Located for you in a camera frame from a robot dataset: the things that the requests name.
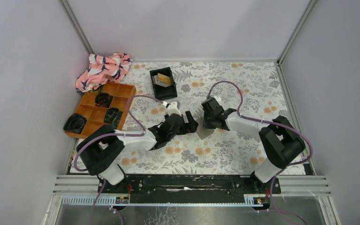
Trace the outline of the black plastic card tray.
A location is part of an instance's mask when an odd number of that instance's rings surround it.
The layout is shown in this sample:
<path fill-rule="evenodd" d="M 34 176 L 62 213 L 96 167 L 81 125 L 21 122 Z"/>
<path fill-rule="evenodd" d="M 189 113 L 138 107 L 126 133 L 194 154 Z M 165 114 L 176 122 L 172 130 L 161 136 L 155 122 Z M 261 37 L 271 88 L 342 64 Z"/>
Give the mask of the black plastic card tray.
<path fill-rule="evenodd" d="M 176 83 L 170 67 L 151 70 L 150 78 L 156 99 L 166 100 L 178 96 Z"/>

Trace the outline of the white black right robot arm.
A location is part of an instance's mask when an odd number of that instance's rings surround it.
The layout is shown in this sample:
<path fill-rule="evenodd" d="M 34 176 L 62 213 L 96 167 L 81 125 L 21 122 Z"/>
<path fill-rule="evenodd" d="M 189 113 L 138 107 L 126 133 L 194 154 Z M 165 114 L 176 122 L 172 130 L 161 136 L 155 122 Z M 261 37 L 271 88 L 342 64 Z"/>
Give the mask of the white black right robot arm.
<path fill-rule="evenodd" d="M 224 110 L 213 97 L 202 102 L 203 139 L 214 129 L 242 132 L 260 139 L 266 159 L 251 174 L 250 187 L 256 193 L 262 193 L 269 186 L 269 181 L 301 154 L 306 145 L 297 131 L 284 116 L 272 121 L 258 120 L 242 116 L 237 110 Z"/>

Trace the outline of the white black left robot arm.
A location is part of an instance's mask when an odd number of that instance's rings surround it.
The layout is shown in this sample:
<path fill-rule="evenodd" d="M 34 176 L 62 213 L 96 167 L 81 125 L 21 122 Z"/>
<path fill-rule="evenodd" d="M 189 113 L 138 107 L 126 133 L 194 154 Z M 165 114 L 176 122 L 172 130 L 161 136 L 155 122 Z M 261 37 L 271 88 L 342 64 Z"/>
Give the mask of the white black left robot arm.
<path fill-rule="evenodd" d="M 148 128 L 144 133 L 123 132 L 110 125 L 103 125 L 82 141 L 76 148 L 86 170 L 109 183 L 116 193 L 125 190 L 125 173 L 115 163 L 123 150 L 157 150 L 165 147 L 175 136 L 197 131 L 198 123 L 191 112 L 185 116 L 171 114 L 165 121 Z"/>

